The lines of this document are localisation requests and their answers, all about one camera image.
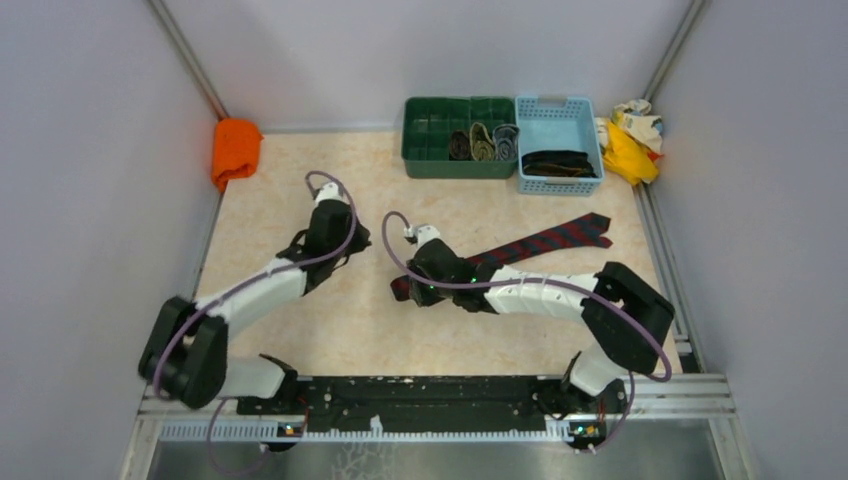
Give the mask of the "red navy striped tie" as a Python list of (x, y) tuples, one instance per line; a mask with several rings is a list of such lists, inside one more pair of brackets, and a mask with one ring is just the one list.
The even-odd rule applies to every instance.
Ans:
[[(607, 249), (612, 241), (605, 237), (611, 219), (597, 213), (587, 213), (565, 223), (541, 230), (493, 249), (466, 257), (471, 268), (479, 264), (511, 265), (546, 253), (570, 248), (597, 247)], [(393, 279), (389, 284), (397, 302), (415, 301), (429, 307), (444, 300), (434, 285), (414, 282), (408, 275)]]

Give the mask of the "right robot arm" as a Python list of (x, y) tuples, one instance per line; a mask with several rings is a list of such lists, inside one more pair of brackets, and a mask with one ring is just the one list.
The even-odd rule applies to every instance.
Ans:
[(663, 343), (674, 308), (622, 263), (608, 262), (594, 274), (533, 273), (474, 263), (433, 237), (417, 242), (405, 270), (418, 306), (437, 296), (470, 313), (539, 315), (587, 328), (593, 342), (576, 355), (564, 377), (564, 401), (576, 412), (590, 411), (625, 374), (659, 382), (671, 378)]

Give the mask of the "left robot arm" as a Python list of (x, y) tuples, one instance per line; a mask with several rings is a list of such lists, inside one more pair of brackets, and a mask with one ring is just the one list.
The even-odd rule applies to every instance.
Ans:
[(261, 399), (277, 414), (300, 399), (296, 370), (267, 354), (232, 358), (230, 341), (283, 304), (328, 280), (370, 246), (355, 209), (317, 201), (307, 229), (251, 277), (206, 298), (174, 296), (160, 308), (138, 364), (157, 396), (198, 410), (216, 399)]

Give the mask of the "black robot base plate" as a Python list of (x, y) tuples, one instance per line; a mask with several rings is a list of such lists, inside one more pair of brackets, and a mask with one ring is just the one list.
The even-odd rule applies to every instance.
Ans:
[(615, 380), (592, 397), (559, 378), (539, 376), (302, 377), (275, 398), (244, 397), (243, 416), (300, 415), (310, 433), (540, 432), (549, 420), (623, 412), (625, 385)]

